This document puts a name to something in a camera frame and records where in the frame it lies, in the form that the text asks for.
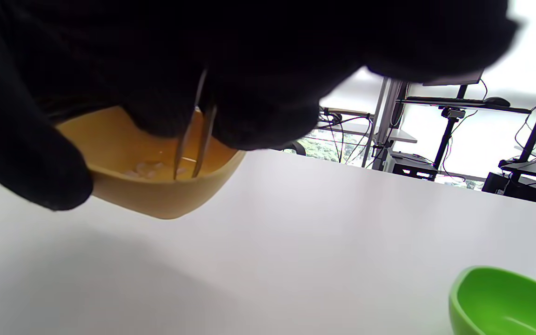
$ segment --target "yellow bowl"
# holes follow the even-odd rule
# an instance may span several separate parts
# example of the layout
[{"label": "yellow bowl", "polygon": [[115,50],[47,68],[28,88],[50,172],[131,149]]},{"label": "yellow bowl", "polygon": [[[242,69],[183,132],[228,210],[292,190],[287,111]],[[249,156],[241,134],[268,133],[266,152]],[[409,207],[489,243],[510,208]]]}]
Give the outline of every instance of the yellow bowl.
[{"label": "yellow bowl", "polygon": [[[173,160],[177,140],[141,131],[121,107],[86,114],[57,128],[82,153],[94,179],[94,195],[160,219],[174,219],[202,206],[229,180],[245,155],[210,140],[200,174],[191,178],[203,117],[194,113],[177,180]],[[132,176],[145,162],[162,163],[154,176]]]}]

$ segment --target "white table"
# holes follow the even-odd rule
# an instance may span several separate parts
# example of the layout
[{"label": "white table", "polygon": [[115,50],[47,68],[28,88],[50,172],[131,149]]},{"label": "white table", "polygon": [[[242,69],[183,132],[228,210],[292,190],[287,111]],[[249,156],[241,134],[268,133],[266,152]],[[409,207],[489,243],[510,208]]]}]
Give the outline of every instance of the white table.
[{"label": "white table", "polygon": [[536,203],[279,151],[174,221],[0,188],[0,335],[449,335],[471,265],[536,279]]},{"label": "white table", "polygon": [[[328,123],[325,122],[318,122],[315,128],[327,126]],[[368,125],[359,125],[358,123],[350,123],[345,122],[342,124],[342,129],[340,125],[332,126],[332,131],[334,132],[342,132],[344,130],[345,134],[353,134],[353,135],[359,135],[363,136],[365,132],[368,130]],[[379,127],[376,127],[376,131],[374,132],[375,135],[378,134]],[[417,143],[417,139],[413,136],[411,136],[408,132],[401,130],[401,129],[393,129],[392,133],[390,133],[390,140],[398,141],[398,142],[408,142],[408,143]]]}]

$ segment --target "computer mouse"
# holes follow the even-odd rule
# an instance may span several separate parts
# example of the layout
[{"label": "computer mouse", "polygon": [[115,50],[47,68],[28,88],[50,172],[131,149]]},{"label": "computer mouse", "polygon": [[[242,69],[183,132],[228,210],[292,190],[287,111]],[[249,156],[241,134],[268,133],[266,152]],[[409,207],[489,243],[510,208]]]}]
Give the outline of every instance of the computer mouse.
[{"label": "computer mouse", "polygon": [[486,104],[510,107],[510,101],[500,97],[489,97],[483,100]]}]

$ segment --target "metal pole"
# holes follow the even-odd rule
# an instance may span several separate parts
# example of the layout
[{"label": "metal pole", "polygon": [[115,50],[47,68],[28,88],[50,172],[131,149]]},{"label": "metal pole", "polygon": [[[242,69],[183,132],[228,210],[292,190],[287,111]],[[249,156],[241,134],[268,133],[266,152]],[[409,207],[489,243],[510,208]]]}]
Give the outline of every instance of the metal pole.
[{"label": "metal pole", "polygon": [[382,80],[382,86],[380,87],[380,94],[378,97],[378,103],[376,104],[376,111],[374,114],[374,121],[372,121],[372,129],[370,129],[369,131],[368,142],[365,145],[365,153],[363,154],[363,162],[361,163],[362,168],[365,168],[365,164],[368,161],[369,149],[372,147],[372,140],[374,140],[374,131],[376,129],[376,125],[378,124],[379,110],[382,107],[383,94],[386,91],[386,85],[388,84],[388,80],[388,78],[383,78]]},{"label": "metal pole", "polygon": [[372,169],[374,170],[383,170],[383,161],[385,161],[385,153],[381,152],[382,150],[386,150],[386,139],[388,138],[389,131],[391,131],[391,121],[394,114],[394,106],[396,105],[396,96],[398,95],[398,90],[400,89],[400,85],[402,84],[402,81],[391,79],[390,81],[390,87],[388,90],[388,96],[386,97],[386,103],[384,104],[383,108],[383,114],[382,114],[382,122],[380,123],[380,126],[378,128],[378,136],[376,139],[376,142],[383,146],[381,149],[378,149],[376,152],[375,158],[374,158],[374,167]]}]

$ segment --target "tweezers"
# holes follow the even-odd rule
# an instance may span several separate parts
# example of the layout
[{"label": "tweezers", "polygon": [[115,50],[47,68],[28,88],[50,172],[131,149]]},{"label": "tweezers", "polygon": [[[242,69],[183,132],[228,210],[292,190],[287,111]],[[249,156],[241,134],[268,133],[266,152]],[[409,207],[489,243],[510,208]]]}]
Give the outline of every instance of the tweezers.
[{"label": "tweezers", "polygon": [[[192,115],[189,119],[189,123],[185,132],[179,136],[177,139],[177,150],[175,153],[175,161],[173,163],[173,180],[177,180],[177,172],[179,170],[179,165],[183,159],[183,151],[185,151],[186,140],[191,132],[192,119],[194,118],[195,108],[198,107],[200,103],[200,96],[202,94],[202,89],[204,87],[204,81],[206,80],[207,70],[202,71],[200,75],[200,81],[198,82],[198,90],[196,91],[194,108],[192,110]],[[206,113],[204,113],[204,125],[202,126],[202,138],[200,139],[200,144],[198,146],[198,156],[195,160],[194,171],[192,172],[192,178],[196,178],[202,170],[202,163],[204,163],[204,157],[206,157],[206,151],[208,150],[208,145],[210,144],[210,138],[212,136],[212,129],[214,125],[214,118],[216,117],[216,104],[211,102],[207,108]]]}]

